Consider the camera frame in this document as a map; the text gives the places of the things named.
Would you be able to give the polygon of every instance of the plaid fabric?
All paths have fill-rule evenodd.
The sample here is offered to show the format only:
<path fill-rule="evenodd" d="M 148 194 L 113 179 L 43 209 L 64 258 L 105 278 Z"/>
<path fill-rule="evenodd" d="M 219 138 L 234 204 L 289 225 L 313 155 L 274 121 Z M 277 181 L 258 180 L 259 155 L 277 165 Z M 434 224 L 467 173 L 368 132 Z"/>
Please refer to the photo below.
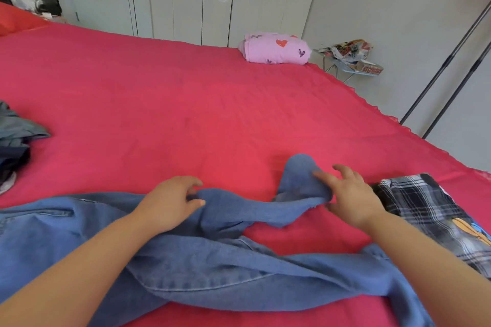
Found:
<path fill-rule="evenodd" d="M 491 237 L 430 175 L 382 180 L 372 188 L 385 210 L 402 217 L 491 278 Z"/>

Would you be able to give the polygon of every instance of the jeans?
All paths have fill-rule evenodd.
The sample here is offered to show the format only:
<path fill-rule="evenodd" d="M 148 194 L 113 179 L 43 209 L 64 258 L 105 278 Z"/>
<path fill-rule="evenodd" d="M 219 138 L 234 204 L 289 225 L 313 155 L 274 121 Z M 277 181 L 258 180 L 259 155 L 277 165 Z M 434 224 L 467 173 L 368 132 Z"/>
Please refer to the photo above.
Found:
<path fill-rule="evenodd" d="M 169 301 L 220 310 L 293 311 L 357 295 L 389 297 L 403 327 L 432 326 L 408 282 L 374 244 L 358 254 L 277 256 L 242 236 L 254 222 L 282 227 L 331 200 L 332 192 L 313 170 L 318 167 L 310 156 L 292 156 L 271 203 L 200 190 L 197 195 L 207 204 L 138 251 L 90 326 L 119 326 Z M 0 301 L 132 212 L 142 198 L 82 194 L 0 211 Z"/>

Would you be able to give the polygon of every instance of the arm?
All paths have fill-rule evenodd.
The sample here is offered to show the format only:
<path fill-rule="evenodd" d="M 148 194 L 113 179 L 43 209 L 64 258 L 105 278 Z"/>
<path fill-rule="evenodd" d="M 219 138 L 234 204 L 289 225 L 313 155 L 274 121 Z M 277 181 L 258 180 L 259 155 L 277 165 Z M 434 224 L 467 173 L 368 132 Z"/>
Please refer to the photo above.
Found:
<path fill-rule="evenodd" d="M 174 177 L 159 184 L 132 213 L 114 221 L 1 304 L 2 326 L 87 326 L 132 256 L 152 237 L 173 229 L 204 204 L 198 199 L 186 202 L 186 194 L 195 193 L 193 186 L 201 185 L 195 177 Z"/>
<path fill-rule="evenodd" d="M 335 165 L 343 179 L 325 172 L 336 204 L 329 210 L 364 231 L 396 264 L 437 326 L 481 327 L 491 321 L 491 282 L 402 218 L 384 210 L 363 178 Z"/>

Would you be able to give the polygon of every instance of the pink bedsheet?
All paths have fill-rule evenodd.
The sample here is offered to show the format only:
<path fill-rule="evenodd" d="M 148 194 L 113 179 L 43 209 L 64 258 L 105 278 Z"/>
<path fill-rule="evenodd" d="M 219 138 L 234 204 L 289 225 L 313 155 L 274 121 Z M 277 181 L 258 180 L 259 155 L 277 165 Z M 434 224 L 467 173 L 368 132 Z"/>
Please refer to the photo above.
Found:
<path fill-rule="evenodd" d="M 270 200 L 288 157 L 344 163 L 367 181 L 428 172 L 491 230 L 489 175 L 421 140 L 313 65 L 247 63 L 237 49 L 133 38 L 73 26 L 0 38 L 0 96 L 52 138 L 0 207 L 89 191 L 146 193 L 177 174 Z M 369 240 L 322 208 L 284 229 L 246 234 L 280 254 L 355 252 Z M 238 313 L 166 305 L 132 327 L 396 325 L 385 299 L 303 312 Z"/>

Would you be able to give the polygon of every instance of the heart pattern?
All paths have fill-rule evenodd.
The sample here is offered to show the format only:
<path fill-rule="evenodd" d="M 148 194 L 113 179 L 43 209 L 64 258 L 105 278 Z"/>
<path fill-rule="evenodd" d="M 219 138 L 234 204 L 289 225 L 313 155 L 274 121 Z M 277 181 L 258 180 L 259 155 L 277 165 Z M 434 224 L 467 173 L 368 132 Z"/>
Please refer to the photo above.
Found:
<path fill-rule="evenodd" d="M 284 48 L 284 47 L 285 47 L 285 45 L 287 45 L 287 44 L 288 44 L 288 40 L 277 40 L 277 41 L 276 41 L 276 43 L 277 43 L 277 44 L 278 44 L 280 47 Z"/>

